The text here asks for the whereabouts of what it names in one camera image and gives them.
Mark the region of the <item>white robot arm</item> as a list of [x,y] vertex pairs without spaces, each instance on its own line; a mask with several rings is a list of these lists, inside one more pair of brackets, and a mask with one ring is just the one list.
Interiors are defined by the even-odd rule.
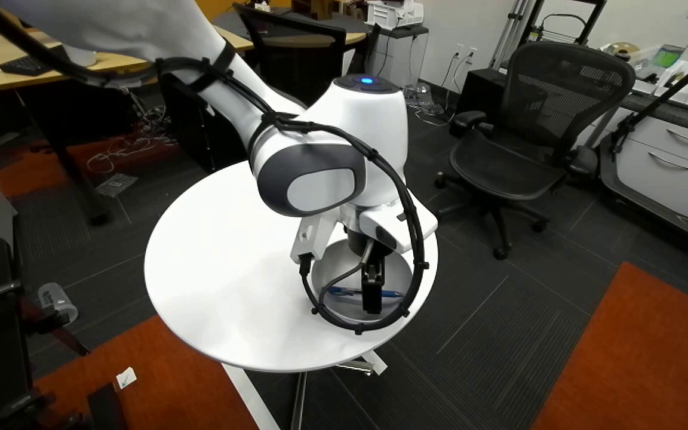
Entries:
[[141,56],[172,74],[240,134],[263,203],[300,221],[291,257],[324,267],[341,224],[361,239],[350,287],[341,274],[309,287],[314,310],[341,325],[404,318],[426,270],[433,215],[411,195],[406,102],[378,75],[339,75],[314,102],[269,86],[215,31],[197,0],[0,0],[0,34],[69,79],[123,87],[44,47],[44,31],[81,49]]

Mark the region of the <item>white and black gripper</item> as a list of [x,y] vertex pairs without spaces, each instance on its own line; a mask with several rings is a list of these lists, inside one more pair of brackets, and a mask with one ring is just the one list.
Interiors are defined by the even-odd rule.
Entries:
[[[380,244],[396,253],[414,247],[404,208],[399,203],[376,208],[338,206],[332,210],[303,216],[295,237],[291,261],[300,263],[303,255],[321,261],[338,227],[376,239],[363,251],[361,288],[363,294],[380,294],[384,287],[384,247]],[[380,312],[382,299],[363,296],[363,310]]]

